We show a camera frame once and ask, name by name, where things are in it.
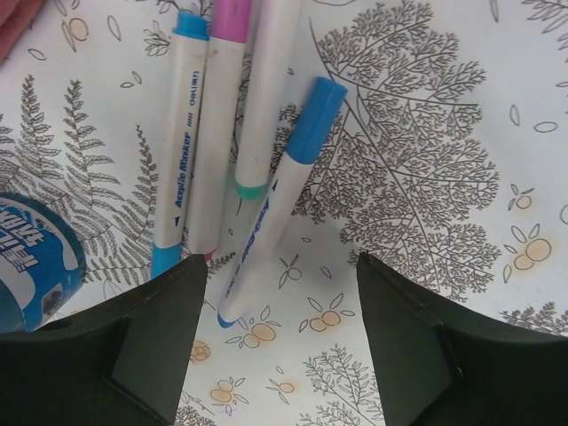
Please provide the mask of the blue pen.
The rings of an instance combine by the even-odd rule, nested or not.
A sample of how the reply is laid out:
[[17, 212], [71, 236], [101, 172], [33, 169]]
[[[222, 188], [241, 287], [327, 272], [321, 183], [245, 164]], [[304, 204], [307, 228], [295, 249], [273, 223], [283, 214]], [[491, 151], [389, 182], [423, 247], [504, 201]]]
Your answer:
[[286, 228], [347, 92], [346, 87], [326, 77], [314, 79], [221, 296], [217, 307], [217, 321], [221, 327], [228, 328], [237, 322], [260, 289], [260, 269], [272, 255]]

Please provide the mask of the blue cap white marker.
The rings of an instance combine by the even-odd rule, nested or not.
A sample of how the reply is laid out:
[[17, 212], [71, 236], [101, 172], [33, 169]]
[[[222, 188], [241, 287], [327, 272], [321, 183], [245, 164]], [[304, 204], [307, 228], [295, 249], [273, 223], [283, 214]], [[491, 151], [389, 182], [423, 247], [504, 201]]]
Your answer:
[[207, 21], [180, 12], [170, 45], [170, 110], [158, 166], [152, 278], [175, 266], [181, 256], [208, 42]]

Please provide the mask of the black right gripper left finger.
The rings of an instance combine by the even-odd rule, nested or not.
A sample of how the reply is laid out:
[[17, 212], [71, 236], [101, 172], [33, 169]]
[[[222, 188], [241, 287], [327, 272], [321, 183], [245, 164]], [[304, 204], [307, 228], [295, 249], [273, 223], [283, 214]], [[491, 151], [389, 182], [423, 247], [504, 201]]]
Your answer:
[[192, 255], [34, 332], [1, 336], [3, 425], [171, 425], [205, 295]]

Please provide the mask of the purple cap white marker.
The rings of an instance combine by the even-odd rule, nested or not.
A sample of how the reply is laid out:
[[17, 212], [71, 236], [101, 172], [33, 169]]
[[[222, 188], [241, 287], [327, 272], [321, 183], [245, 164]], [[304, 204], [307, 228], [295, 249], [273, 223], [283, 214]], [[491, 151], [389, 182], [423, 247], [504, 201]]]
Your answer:
[[250, 1], [213, 5], [186, 221], [187, 246], [193, 254], [208, 256], [219, 241], [250, 11]]

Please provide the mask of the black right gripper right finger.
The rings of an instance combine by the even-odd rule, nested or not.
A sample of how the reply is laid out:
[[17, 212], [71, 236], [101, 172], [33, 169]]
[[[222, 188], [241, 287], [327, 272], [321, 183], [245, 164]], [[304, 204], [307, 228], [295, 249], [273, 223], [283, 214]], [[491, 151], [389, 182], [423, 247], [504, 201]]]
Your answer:
[[388, 425], [565, 425], [567, 339], [512, 326], [363, 252], [362, 318]]

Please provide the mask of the teal cap white marker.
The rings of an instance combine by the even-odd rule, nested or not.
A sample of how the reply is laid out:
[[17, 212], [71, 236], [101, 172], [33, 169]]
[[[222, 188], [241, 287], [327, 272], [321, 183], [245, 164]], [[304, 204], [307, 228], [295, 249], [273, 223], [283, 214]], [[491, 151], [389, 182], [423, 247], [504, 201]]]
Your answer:
[[243, 200], [258, 198], [268, 180], [301, 10], [297, 0], [261, 3], [235, 169], [237, 194]]

